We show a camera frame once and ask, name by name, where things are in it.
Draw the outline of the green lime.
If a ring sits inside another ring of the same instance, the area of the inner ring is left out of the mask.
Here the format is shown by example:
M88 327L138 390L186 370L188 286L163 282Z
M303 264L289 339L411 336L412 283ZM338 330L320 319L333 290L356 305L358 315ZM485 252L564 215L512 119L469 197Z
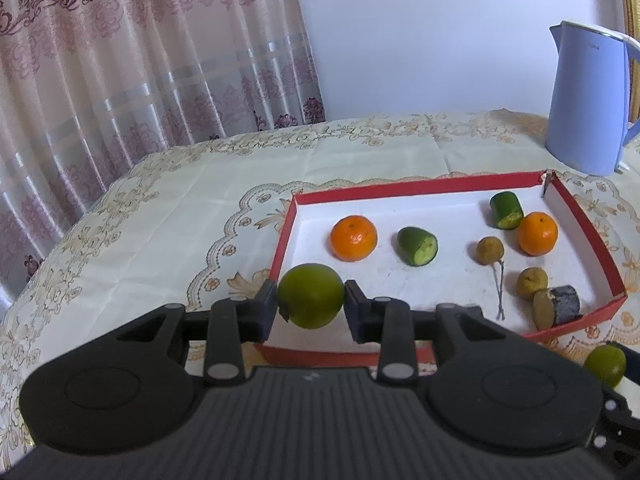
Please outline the green lime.
M615 388L620 383L626 372L626 365L625 353L610 344L602 344L593 349L584 362L585 369L608 388Z
M321 263L303 263L288 270L278 285L281 318L304 330L318 330L341 311L345 286L340 276Z

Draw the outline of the green cucumber piece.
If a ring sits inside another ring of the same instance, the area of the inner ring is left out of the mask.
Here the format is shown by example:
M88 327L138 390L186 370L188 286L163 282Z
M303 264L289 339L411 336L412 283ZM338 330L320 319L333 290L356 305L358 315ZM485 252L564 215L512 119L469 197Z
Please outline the green cucumber piece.
M514 230L524 218L524 212L518 196L511 191L495 194L491 197L489 205L497 229Z
M397 233L399 257L409 266L426 266L438 253L434 234L417 226L405 226Z

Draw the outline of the orange tangerine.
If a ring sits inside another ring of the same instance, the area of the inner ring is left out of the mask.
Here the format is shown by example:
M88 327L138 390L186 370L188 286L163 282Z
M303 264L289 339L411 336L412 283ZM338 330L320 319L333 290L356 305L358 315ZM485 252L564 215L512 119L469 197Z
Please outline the orange tangerine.
M555 220L541 211L531 212L518 226L518 246L533 257L551 252L558 236L559 228Z
M368 218L354 214L334 224L329 243L337 259L360 261L370 256L378 246L378 230Z

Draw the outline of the dark sugarcane piece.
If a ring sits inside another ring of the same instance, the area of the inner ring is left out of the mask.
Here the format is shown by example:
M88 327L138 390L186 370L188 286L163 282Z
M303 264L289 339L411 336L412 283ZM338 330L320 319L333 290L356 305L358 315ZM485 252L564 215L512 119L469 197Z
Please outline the dark sugarcane piece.
M576 321L580 314L580 299L572 285L538 290L533 296L532 315L537 330Z

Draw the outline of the brown longan fruit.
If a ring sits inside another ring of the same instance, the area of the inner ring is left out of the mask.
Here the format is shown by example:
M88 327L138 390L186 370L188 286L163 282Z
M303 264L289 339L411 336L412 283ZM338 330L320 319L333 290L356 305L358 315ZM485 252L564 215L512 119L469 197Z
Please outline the brown longan fruit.
M490 266L502 260L504 256L504 246L500 238L486 236L476 244L475 259L483 266Z
M544 269L533 266L518 274L515 284L516 296L532 301L537 292L548 287L548 275Z

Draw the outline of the cream embroidered tablecloth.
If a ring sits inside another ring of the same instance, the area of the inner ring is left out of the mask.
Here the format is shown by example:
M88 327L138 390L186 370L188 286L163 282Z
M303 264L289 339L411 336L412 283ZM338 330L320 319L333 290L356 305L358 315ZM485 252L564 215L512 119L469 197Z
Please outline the cream embroidered tablecloth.
M32 448L18 396L37 366L166 302L253 295L295 193L555 168L546 130L510 110L373 116L146 156L32 267L2 322L2 467Z

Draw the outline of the red shallow box tray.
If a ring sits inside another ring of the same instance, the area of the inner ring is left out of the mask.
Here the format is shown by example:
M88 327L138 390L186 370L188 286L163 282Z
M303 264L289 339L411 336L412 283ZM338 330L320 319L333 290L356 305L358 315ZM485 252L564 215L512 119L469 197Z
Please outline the red shallow box tray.
M493 228L489 201L511 191L525 212L545 212L559 227L559 239L547 255L521 252L512 231ZM368 218L378 230L378 246L358 262L344 262L330 251L334 224L350 214ZM417 226L434 234L438 253L426 266L409 266L399 257L397 233ZM476 244L500 238L501 261L483 266ZM369 298L404 300L414 310L438 304L482 307L495 321L533 341L547 341L610 320L627 299L612 255L572 193L554 171L491 174L352 186L297 194L285 217L270 278L280 281L293 266L322 263L342 280L355 280ZM580 299L578 320L537 330L526 303L515 295L518 274L540 266L550 286L572 285Z

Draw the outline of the blue electric kettle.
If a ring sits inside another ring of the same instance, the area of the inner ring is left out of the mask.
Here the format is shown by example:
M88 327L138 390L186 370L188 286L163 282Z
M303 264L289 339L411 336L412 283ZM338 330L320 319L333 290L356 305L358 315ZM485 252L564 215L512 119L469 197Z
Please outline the blue electric kettle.
M614 174L639 134L629 121L630 62L639 41L602 26L562 21L550 28L558 50L547 150L583 174Z

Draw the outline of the pink patterned curtain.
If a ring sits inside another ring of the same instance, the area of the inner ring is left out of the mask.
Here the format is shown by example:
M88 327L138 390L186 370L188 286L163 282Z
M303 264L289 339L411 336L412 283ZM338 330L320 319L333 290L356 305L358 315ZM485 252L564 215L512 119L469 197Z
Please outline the pink patterned curtain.
M1 304L140 159L322 122L298 0L1 0Z

